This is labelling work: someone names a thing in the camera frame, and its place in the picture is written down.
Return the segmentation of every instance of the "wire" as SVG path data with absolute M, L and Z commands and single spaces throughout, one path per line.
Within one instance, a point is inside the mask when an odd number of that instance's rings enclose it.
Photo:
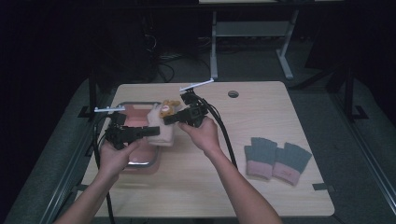
M 199 49 L 205 49 L 212 44 L 212 38 L 210 37 L 200 37 L 198 38 L 198 41 L 205 41 L 204 44 L 198 45 Z
M 105 50 L 103 47 L 101 47 L 93 38 L 91 38 L 88 35 L 88 38 L 91 40 L 91 42 L 97 47 L 99 48 L 99 50 L 101 50 L 105 55 L 107 55 L 110 59 L 112 59 L 115 63 L 117 63 L 121 68 L 125 69 L 127 72 L 133 74 L 134 71 L 132 71 L 127 64 L 123 63 L 122 61 L 120 61 L 118 58 L 116 58 L 114 55 L 112 55 L 111 53 L 109 53 L 107 50 Z
M 101 137 L 100 141 L 98 142 L 97 137 L 98 137 L 98 124 L 102 119 L 108 118 L 108 115 L 101 117 L 98 121 L 95 122 L 93 125 L 93 133 L 92 133 L 92 146 L 93 146 L 93 154 L 95 156 L 95 161 L 98 169 L 100 168 L 100 153 L 99 153 L 99 143 L 103 140 L 105 137 L 105 134 Z M 116 220 L 114 219 L 114 214 L 113 214 L 113 206 L 111 205 L 111 198 L 110 198 L 110 192 L 107 193 L 106 195 L 106 201 L 107 201 L 107 210 L 108 210 L 108 217 L 110 219 L 111 224 L 115 224 Z
M 219 38 L 216 42 L 218 45 L 216 53 L 218 54 L 235 54 L 242 51 L 241 45 L 238 42 L 233 41 L 231 38 Z
M 339 223 L 346 224 L 343 220 L 341 220 L 340 217 L 336 216 L 335 214 L 332 214 L 332 217 L 335 218 L 335 220 L 337 220 Z
M 175 69 L 172 66 L 170 66 L 168 64 L 164 64 L 164 63 L 159 63 L 158 65 L 159 66 L 158 66 L 158 70 L 157 71 L 158 71 L 158 74 L 160 75 L 160 77 L 163 79 L 163 82 L 164 83 L 169 83 L 170 81 L 172 81 L 172 79 L 175 77 Z M 165 73 L 160 69 L 160 65 L 168 67 L 169 69 L 171 69 L 172 75 L 171 75 L 171 77 L 169 79 L 166 78 Z
M 225 142 L 227 144 L 227 148 L 228 148 L 228 152 L 230 154 L 231 162 L 233 163 L 235 168 L 238 169 L 238 166 L 236 164 L 235 155 L 233 154 L 233 146 L 231 145 L 230 137 L 228 136 L 228 133 L 227 133 L 227 130 L 226 130 L 225 126 L 224 126 L 224 123 L 221 120 L 221 117 L 219 115 L 219 111 L 213 105 L 210 105 L 204 98 L 201 98 L 201 97 L 199 97 L 196 94 L 193 94 L 193 96 L 195 98 L 197 98 L 198 100 L 200 100 L 207 107 L 209 112 L 213 115 L 213 118 L 215 118 L 215 120 L 218 122 L 218 125 L 220 126 L 221 131 L 223 132 L 224 139 L 225 139 Z
M 151 37 L 154 40 L 154 44 L 151 47 L 151 49 L 148 49 L 148 51 L 152 52 L 154 51 L 155 47 L 157 47 L 157 38 L 155 38 L 154 35 L 145 35 L 145 37 Z
M 209 66 L 209 64 L 207 64 L 204 60 L 202 60 L 202 59 L 198 59 L 198 61 L 200 61 L 201 63 L 203 63 L 205 66 L 206 66 L 206 68 L 207 68 L 207 70 L 209 70 L 209 72 L 210 72 L 210 66 Z
M 181 57 L 183 57 L 183 54 L 176 53 L 176 54 L 171 54 L 171 55 L 162 55 L 162 56 L 160 56 L 160 59 L 173 60 L 173 59 L 179 59 Z

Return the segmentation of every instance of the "cable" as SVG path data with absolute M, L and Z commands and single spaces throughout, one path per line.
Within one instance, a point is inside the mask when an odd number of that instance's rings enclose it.
M 231 38 L 227 38 L 227 40 L 219 38 L 219 40 L 217 40 L 216 42 L 218 45 L 218 54 L 235 54 L 242 51 L 240 48 L 241 45 L 233 41 L 233 39 Z
M 174 60 L 183 57 L 183 54 L 172 54 L 172 55 L 162 55 L 160 59 L 162 60 Z
M 335 220 L 337 220 L 339 223 L 346 224 L 343 220 L 341 220 L 340 217 L 336 216 L 335 214 L 332 214 L 332 217 L 335 218 Z
M 93 154 L 95 156 L 95 161 L 96 161 L 96 165 L 98 167 L 98 169 L 100 168 L 100 153 L 99 153 L 99 144 L 100 142 L 98 142 L 98 133 L 97 133 L 97 129 L 98 129 L 98 124 L 102 119 L 108 118 L 108 116 L 103 116 L 101 117 L 97 122 L 95 122 L 95 124 L 93 125 L 93 134 L 92 134 L 92 146 L 93 146 Z M 115 224 L 116 220 L 114 219 L 114 214 L 113 214 L 113 206 L 111 205 L 111 198 L 110 198 L 110 192 L 107 193 L 106 195 L 106 201 L 107 201 L 107 210 L 108 210 L 108 217 L 110 218 L 110 223 L 111 224 Z
M 198 46 L 198 48 L 201 49 L 204 49 L 212 44 L 212 39 L 210 37 L 198 37 L 198 41 L 205 41 L 204 44 Z
M 228 136 L 227 130 L 224 126 L 224 123 L 221 120 L 221 117 L 219 115 L 219 111 L 213 106 L 210 105 L 204 98 L 201 98 L 197 95 L 193 95 L 195 98 L 197 98 L 198 100 L 200 100 L 209 110 L 209 112 L 212 114 L 213 118 L 215 118 L 215 120 L 218 122 L 218 125 L 221 128 L 221 131 L 223 132 L 224 135 L 224 139 L 225 142 L 227 144 L 227 148 L 228 148 L 228 152 L 230 154 L 230 159 L 231 162 L 233 163 L 233 165 L 235 166 L 236 169 L 238 169 L 238 166 L 236 164 L 236 159 L 235 159 L 235 155 L 233 154 L 233 146 L 231 145 L 231 141 L 230 141 L 230 137 Z
M 157 38 L 154 35 L 145 35 L 145 37 L 151 37 L 154 40 L 154 44 L 151 49 L 148 49 L 149 52 L 153 52 L 155 47 L 157 47 Z
M 202 59 L 198 59 L 198 61 L 200 61 L 201 63 L 203 63 L 205 66 L 206 66 L 206 68 L 207 68 L 207 70 L 210 72 L 210 66 L 209 66 L 209 64 L 207 64 L 204 60 L 202 60 Z
M 165 73 L 160 69 L 160 67 L 158 67 L 158 69 L 157 69 L 158 74 L 163 79 L 163 82 L 164 83 L 170 82 L 175 77 L 175 69 L 172 66 L 170 66 L 168 64 L 164 64 L 164 63 L 159 63 L 158 65 L 159 66 L 162 65 L 162 66 L 165 66 L 165 67 L 168 67 L 169 69 L 171 69 L 172 75 L 171 75 L 171 77 L 169 79 L 166 79 Z

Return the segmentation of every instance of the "table top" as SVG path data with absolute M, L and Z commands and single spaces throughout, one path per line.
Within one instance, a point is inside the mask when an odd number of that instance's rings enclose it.
M 112 106 L 123 102 L 180 100 L 179 88 L 190 84 L 128 84 L 119 86 Z M 244 146 L 251 137 L 289 142 L 311 151 L 288 92 L 281 82 L 214 82 L 195 93 L 216 107 L 227 128 L 239 172 L 269 201 L 282 217 L 330 216 L 334 212 L 315 155 L 293 187 L 281 180 L 246 175 Z M 229 91 L 239 96 L 231 98 Z M 228 156 L 221 130 L 220 145 Z M 161 164 L 153 175 L 121 175 L 110 191 L 116 217 L 235 217 L 215 168 L 178 127 L 175 143 L 161 148 Z M 89 185 L 97 173 L 92 157 L 82 184 Z M 106 203 L 96 214 L 107 217 Z

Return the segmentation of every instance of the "black cable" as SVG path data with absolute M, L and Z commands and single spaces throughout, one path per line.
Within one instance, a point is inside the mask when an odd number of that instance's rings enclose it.
M 169 77 L 169 79 L 166 79 L 165 73 L 160 69 L 160 67 L 158 67 L 158 74 L 163 79 L 163 82 L 164 83 L 169 83 L 170 81 L 172 81 L 172 79 L 175 77 L 175 69 L 172 66 L 170 66 L 168 64 L 164 64 L 164 63 L 159 63 L 158 65 L 159 66 L 162 65 L 162 66 L 168 67 L 172 71 L 171 77 Z
M 340 217 L 336 216 L 335 214 L 332 214 L 332 217 L 335 218 L 335 220 L 337 220 L 339 223 L 346 224 L 343 220 L 341 220 Z
M 227 133 L 227 130 L 226 130 L 225 126 L 224 126 L 224 123 L 221 120 L 221 117 L 219 115 L 219 111 L 213 105 L 210 105 L 204 98 L 201 98 L 201 97 L 199 97 L 199 96 L 197 96 L 195 94 L 193 96 L 196 97 L 198 100 L 200 100 L 207 107 L 209 112 L 212 114 L 213 118 L 215 118 L 215 120 L 218 122 L 218 125 L 220 126 L 221 131 L 222 131 L 222 133 L 224 135 L 225 143 L 227 144 L 227 148 L 228 148 L 228 152 L 230 154 L 231 162 L 233 163 L 235 168 L 238 169 L 238 166 L 236 164 L 235 155 L 233 154 L 233 146 L 231 145 L 230 137 L 228 136 L 228 133 Z
M 101 143 L 102 143 L 103 139 L 105 139 L 105 137 L 106 137 L 106 135 L 105 135 L 105 134 L 104 134 L 104 135 L 102 135 L 102 137 L 100 137 L 100 139 L 99 139 L 99 142 L 98 142 L 98 146 L 100 146 L 100 145 L 101 145 Z
M 227 38 L 227 40 L 223 40 L 219 38 L 219 40 L 217 40 L 216 43 L 217 43 L 216 53 L 218 54 L 235 54 L 242 51 L 241 45 L 230 38 Z
M 100 153 L 99 153 L 97 129 L 98 129 L 99 122 L 104 118 L 107 118 L 107 116 L 103 116 L 93 125 L 92 146 L 93 146 L 93 154 L 95 156 L 95 161 L 96 161 L 96 165 L 97 165 L 98 169 L 100 168 Z M 106 195 L 106 201 L 107 201 L 107 210 L 108 210 L 108 217 L 110 219 L 110 223 L 115 224 L 116 220 L 114 219 L 114 215 L 113 215 L 113 206 L 111 205 L 110 192 L 108 192 Z
M 203 63 L 203 64 L 205 65 L 205 67 L 207 68 L 207 70 L 209 70 L 209 72 L 210 72 L 210 66 L 209 66 L 209 64 L 207 64 L 207 62 L 205 62 L 205 61 L 202 60 L 202 59 L 198 59 L 198 61 L 200 61 L 201 63 Z

